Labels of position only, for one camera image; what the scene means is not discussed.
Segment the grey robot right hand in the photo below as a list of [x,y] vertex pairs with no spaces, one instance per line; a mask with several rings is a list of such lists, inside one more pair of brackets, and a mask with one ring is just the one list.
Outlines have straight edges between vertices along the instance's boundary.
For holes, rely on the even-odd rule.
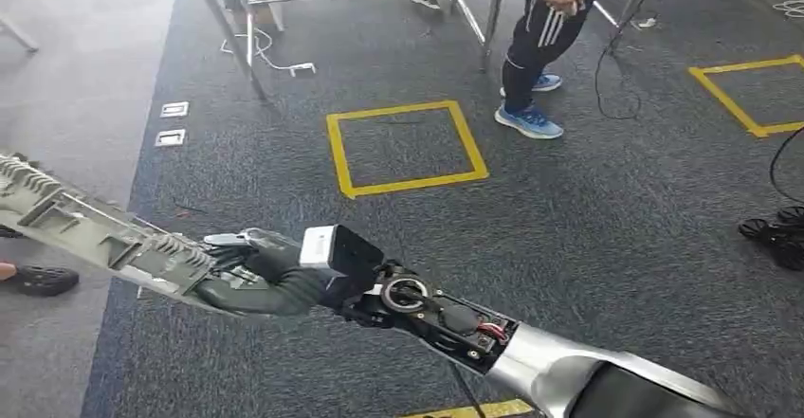
[[215,267],[194,293],[220,310],[303,315],[320,304],[332,280],[328,273],[300,267],[301,244],[275,231],[252,227],[212,234],[203,244]]

